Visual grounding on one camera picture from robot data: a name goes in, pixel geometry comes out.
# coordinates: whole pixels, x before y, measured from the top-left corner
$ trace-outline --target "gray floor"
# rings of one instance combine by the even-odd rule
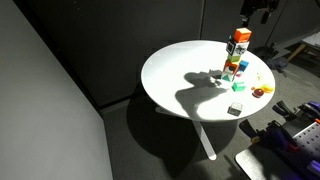
[[[248,117],[255,129],[285,121],[271,107],[284,100],[288,107],[308,101],[320,102],[320,61],[301,54],[286,68],[287,78],[273,71],[276,91],[270,103]],[[206,157],[189,120],[154,112],[145,94],[103,111],[115,180],[241,180],[248,179],[234,160],[250,146],[238,128],[239,121],[204,123],[214,149],[215,161]]]

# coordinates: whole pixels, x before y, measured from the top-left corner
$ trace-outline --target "toy block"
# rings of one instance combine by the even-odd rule
[[[248,46],[249,41],[238,43],[234,39],[231,39],[228,41],[226,50],[231,56],[241,56],[247,51]]]
[[[223,71],[221,74],[221,79],[228,81],[228,82],[232,82],[234,79],[234,74]]]
[[[238,28],[233,35],[233,39],[239,43],[249,41],[251,31],[247,28]]]
[[[239,68],[239,63],[226,60],[223,67],[223,71],[231,74],[236,74],[236,72],[238,71],[238,68]]]
[[[244,82],[234,82],[232,85],[232,89],[235,92],[243,91],[245,88],[246,88],[246,86],[245,86]]]
[[[228,113],[235,116],[239,116],[241,111],[242,111],[242,104],[240,103],[232,103],[228,109]]]
[[[230,54],[228,54],[228,60],[230,60],[231,62],[239,62],[240,57],[241,56],[231,56]]]
[[[239,64],[238,71],[244,72],[246,70],[246,68],[248,67],[248,65],[249,65],[249,62],[242,60]]]

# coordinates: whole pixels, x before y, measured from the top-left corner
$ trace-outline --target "table top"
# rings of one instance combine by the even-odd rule
[[[220,78],[228,52],[226,43],[186,41],[160,49],[145,62],[142,85],[150,98],[170,113],[196,121],[235,120],[261,110],[271,100],[274,91],[256,98],[251,87],[258,82],[275,86],[271,70],[257,56],[246,51],[241,60],[249,62],[240,78],[246,88],[234,92],[232,83]],[[239,116],[227,113],[232,103],[241,103]]]

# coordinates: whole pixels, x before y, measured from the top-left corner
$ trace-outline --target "round white table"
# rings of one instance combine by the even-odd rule
[[[252,95],[251,87],[258,83],[258,78],[260,83],[271,86],[275,86],[275,81],[268,66],[249,51],[241,56],[249,65],[242,76],[235,79],[245,83],[244,91],[234,92],[232,83],[214,78],[221,75],[227,57],[226,43],[186,41],[155,52],[142,68],[142,85],[150,98],[169,114],[193,120],[204,146],[209,142],[204,142],[208,139],[200,121],[227,121],[249,116],[267,105],[274,94],[265,93],[260,98]],[[228,113],[234,102],[242,104],[239,116]],[[215,159],[214,151],[214,155],[207,153],[210,159]]]

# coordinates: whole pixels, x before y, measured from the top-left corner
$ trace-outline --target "green block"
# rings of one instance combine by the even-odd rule
[[[231,56],[230,54],[228,54],[228,59],[231,62],[239,62],[240,61],[240,57],[241,56]]]
[[[246,88],[246,86],[244,85],[244,82],[235,82],[235,83],[233,83],[233,85],[232,85],[232,89],[233,89],[235,92],[243,91],[245,88]]]

